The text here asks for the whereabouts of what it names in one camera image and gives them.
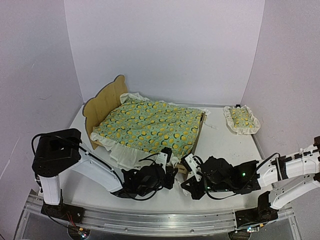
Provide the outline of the lemon print ruffled mattress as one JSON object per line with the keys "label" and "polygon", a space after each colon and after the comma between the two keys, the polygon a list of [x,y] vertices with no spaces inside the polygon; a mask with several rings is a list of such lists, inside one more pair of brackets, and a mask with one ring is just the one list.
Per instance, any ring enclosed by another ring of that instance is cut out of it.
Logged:
{"label": "lemon print ruffled mattress", "polygon": [[121,95],[120,106],[89,135],[122,169],[122,188],[113,195],[135,199],[172,189],[177,164],[195,149],[207,114],[206,109],[152,101],[138,93]]}

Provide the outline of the wooden pet bed frame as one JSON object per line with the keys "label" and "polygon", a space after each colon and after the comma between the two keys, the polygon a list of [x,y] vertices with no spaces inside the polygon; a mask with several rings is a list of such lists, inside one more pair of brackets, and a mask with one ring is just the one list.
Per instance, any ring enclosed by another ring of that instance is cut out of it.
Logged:
{"label": "wooden pet bed frame", "polygon": [[92,149],[107,151],[117,166],[138,169],[143,166],[139,159],[168,147],[169,163],[184,179],[189,172],[182,157],[195,153],[207,116],[202,109],[129,93],[124,75],[89,99],[82,114]]}

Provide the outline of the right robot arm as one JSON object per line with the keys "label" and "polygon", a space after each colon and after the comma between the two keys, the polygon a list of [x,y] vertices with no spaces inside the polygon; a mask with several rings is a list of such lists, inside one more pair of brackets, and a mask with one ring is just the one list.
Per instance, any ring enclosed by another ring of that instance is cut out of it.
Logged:
{"label": "right robot arm", "polygon": [[212,192],[231,192],[233,196],[288,180],[282,187],[267,191],[258,198],[261,209],[279,210],[287,203],[320,186],[320,138],[299,152],[290,155],[274,153],[265,160],[251,160],[232,166],[224,158],[210,156],[206,161],[189,154],[182,164],[192,176],[181,188],[199,200],[204,195],[214,199]]}

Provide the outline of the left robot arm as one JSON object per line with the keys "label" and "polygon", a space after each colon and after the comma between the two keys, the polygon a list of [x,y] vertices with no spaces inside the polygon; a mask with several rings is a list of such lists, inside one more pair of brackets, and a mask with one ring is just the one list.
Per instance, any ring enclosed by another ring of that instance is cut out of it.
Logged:
{"label": "left robot arm", "polygon": [[38,140],[31,146],[32,170],[44,203],[50,206],[63,203],[60,174],[66,170],[84,175],[118,198],[140,202],[162,189],[172,189],[178,173],[170,164],[172,151],[168,147],[141,158],[142,167],[123,169],[119,176],[114,168],[82,147],[81,132],[76,128],[39,133],[32,140]]}

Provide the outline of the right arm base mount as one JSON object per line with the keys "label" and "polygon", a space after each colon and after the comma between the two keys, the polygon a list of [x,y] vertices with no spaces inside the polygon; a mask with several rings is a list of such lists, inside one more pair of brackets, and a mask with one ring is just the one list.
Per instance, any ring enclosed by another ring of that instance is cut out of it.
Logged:
{"label": "right arm base mount", "polygon": [[258,197],[257,207],[237,210],[234,213],[237,229],[266,224],[278,218],[278,210],[271,208],[270,193],[270,191],[266,191]]}

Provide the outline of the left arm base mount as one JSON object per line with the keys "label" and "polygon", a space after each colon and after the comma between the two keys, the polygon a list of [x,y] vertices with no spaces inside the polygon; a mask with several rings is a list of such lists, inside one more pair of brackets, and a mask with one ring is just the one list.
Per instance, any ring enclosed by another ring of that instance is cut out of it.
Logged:
{"label": "left arm base mount", "polygon": [[58,205],[47,204],[43,201],[41,213],[50,219],[68,221],[75,225],[82,222],[85,209],[80,206],[66,204],[61,198]]}

